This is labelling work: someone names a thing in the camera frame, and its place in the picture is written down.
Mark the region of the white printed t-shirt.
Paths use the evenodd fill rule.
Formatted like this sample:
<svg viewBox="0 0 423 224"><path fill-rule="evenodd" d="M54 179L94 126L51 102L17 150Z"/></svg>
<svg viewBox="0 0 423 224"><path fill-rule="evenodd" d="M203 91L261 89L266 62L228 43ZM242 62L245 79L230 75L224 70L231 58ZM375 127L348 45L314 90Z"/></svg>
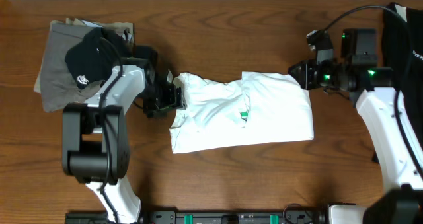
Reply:
<svg viewBox="0 0 423 224"><path fill-rule="evenodd" d="M244 71L221 83L181 73L174 83L186 105L169 129L174 154L315 136L309 93L290 75Z"/></svg>

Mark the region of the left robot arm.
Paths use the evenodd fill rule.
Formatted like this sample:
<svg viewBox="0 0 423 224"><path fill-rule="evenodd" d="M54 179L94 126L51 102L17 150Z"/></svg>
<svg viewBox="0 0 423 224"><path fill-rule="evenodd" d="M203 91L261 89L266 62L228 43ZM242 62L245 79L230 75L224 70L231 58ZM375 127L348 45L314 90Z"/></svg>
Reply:
<svg viewBox="0 0 423 224"><path fill-rule="evenodd" d="M125 58L101 89L63 110L62 167L95 193L105 210L69 212L66 223L144 223L141 199L126 176L130 145L126 113L136 99L148 118L184 107L182 89L170 69L150 59Z"/></svg>

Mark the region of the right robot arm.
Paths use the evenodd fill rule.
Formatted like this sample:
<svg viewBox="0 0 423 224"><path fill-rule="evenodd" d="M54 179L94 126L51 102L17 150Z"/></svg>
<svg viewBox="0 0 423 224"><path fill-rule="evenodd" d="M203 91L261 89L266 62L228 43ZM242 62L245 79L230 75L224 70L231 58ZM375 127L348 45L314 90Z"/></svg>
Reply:
<svg viewBox="0 0 423 224"><path fill-rule="evenodd" d="M421 223L422 148L403 101L391 84L392 69L336 60L301 61L288 69L305 90L344 91L371 136L384 194L369 207L330 204L322 223Z"/></svg>

